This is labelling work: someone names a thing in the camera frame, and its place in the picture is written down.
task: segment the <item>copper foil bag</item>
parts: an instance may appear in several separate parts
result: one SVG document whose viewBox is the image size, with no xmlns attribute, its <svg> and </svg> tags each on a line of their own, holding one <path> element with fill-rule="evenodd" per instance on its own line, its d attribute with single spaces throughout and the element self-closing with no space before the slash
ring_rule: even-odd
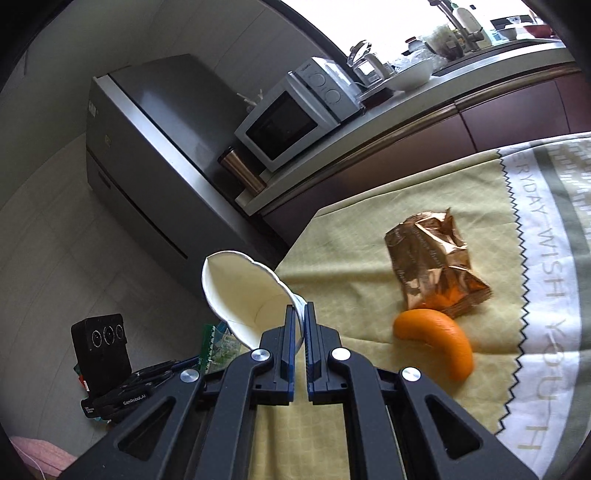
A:
<svg viewBox="0 0 591 480">
<path fill-rule="evenodd" d="M 490 298 L 491 288 L 472 271 L 467 245 L 449 210 L 413 215 L 386 233 L 385 240 L 407 309 L 456 317 Z"/>
</svg>

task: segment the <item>microwave oven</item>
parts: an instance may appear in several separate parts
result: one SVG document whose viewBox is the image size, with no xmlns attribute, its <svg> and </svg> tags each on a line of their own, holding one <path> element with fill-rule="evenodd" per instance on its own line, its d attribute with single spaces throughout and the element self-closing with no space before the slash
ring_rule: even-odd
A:
<svg viewBox="0 0 591 480">
<path fill-rule="evenodd" d="M 361 111 L 360 93 L 339 65 L 312 57 L 288 72 L 235 134 L 268 170 L 275 171 Z"/>
</svg>

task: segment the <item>metal screw cap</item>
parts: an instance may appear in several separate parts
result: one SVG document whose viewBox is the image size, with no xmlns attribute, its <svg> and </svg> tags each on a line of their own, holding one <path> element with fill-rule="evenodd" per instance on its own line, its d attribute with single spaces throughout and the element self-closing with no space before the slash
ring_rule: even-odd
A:
<svg viewBox="0 0 591 480">
<path fill-rule="evenodd" d="M 409 382 L 416 382 L 421 378 L 421 372 L 418 368 L 406 367 L 402 370 L 402 378 Z"/>
<path fill-rule="evenodd" d="M 333 356 L 335 360 L 344 361 L 351 358 L 351 352 L 349 352 L 346 348 L 343 347 L 335 348 L 330 354 Z"/>
<path fill-rule="evenodd" d="M 187 368 L 180 374 L 181 382 L 193 383 L 199 380 L 199 372 L 193 368 Z"/>
<path fill-rule="evenodd" d="M 251 353 L 251 358 L 255 362 L 264 362 L 265 360 L 269 360 L 270 357 L 271 353 L 269 352 L 269 350 L 265 350 L 264 348 L 257 348 L 256 350 L 253 350 Z"/>
</svg>

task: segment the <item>white paper cup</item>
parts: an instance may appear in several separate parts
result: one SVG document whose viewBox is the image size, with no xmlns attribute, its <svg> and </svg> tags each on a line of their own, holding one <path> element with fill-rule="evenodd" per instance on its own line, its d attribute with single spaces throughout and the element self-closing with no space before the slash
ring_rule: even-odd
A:
<svg viewBox="0 0 591 480">
<path fill-rule="evenodd" d="M 201 281 L 210 308 L 251 350 L 259 348 L 263 332 L 284 325 L 285 309 L 292 304 L 298 319 L 295 348 L 300 349 L 306 301 L 268 267 L 226 250 L 205 259 Z"/>
</svg>

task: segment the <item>countertop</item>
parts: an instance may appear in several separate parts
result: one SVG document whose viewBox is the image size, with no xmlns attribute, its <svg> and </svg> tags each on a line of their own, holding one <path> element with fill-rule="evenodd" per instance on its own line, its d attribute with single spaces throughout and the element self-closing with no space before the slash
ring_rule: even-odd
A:
<svg viewBox="0 0 591 480">
<path fill-rule="evenodd" d="M 343 125 L 276 172 L 265 170 L 261 177 L 267 188 L 256 196 L 245 190 L 236 202 L 248 215 L 253 215 L 338 158 L 422 112 L 432 111 L 450 99 L 520 73 L 573 61 L 562 42 L 545 43 L 488 57 L 442 77 L 431 77 L 417 90 L 399 92 Z"/>
</svg>

